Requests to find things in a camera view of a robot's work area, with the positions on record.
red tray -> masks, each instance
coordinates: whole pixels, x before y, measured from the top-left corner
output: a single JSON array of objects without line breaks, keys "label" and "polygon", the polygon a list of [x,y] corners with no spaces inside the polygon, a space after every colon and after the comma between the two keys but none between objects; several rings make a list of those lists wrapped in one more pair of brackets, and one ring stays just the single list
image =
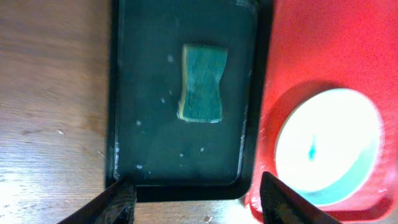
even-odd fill
[{"label": "red tray", "polygon": [[332,88],[365,94],[383,120],[380,157],[350,198],[320,207],[342,222],[385,217],[398,199],[398,2],[278,0],[262,104],[256,164],[246,205],[261,220],[261,174],[275,168],[275,142],[288,115]]}]

wooden surface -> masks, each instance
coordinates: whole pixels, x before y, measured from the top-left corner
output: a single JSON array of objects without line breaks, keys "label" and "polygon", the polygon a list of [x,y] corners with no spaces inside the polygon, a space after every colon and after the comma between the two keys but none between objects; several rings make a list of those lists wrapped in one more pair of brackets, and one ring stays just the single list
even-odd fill
[{"label": "wooden surface", "polygon": [[[108,38],[107,0],[0,1],[0,223],[56,223],[104,189]],[[250,220],[240,200],[136,208],[136,223]]]}]

brown wood grain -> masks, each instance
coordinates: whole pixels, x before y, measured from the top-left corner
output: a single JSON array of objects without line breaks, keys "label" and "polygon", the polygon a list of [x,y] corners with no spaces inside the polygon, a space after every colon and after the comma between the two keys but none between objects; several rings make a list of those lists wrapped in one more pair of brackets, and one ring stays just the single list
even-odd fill
[{"label": "brown wood grain", "polygon": [[[104,189],[108,39],[107,0],[0,1],[0,223],[56,223]],[[139,203],[136,223],[255,222],[232,200]]]}]

rectangular tray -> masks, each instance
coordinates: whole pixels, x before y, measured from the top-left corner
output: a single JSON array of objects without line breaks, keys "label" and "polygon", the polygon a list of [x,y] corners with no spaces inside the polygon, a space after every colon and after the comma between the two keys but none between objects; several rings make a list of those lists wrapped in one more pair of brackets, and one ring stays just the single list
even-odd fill
[{"label": "rectangular tray", "polygon": [[[246,193],[264,83],[264,66],[254,63],[256,6],[250,0],[113,1],[107,187],[131,175],[139,202]],[[186,43],[228,48],[219,123],[177,118]]]}]

green sponge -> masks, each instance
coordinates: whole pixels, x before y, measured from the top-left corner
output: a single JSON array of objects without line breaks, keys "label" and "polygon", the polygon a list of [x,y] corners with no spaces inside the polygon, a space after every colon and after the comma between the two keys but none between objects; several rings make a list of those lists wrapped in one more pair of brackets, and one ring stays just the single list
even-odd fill
[{"label": "green sponge", "polygon": [[178,118],[215,123],[223,119],[220,80],[228,50],[207,45],[183,46],[182,94]]}]

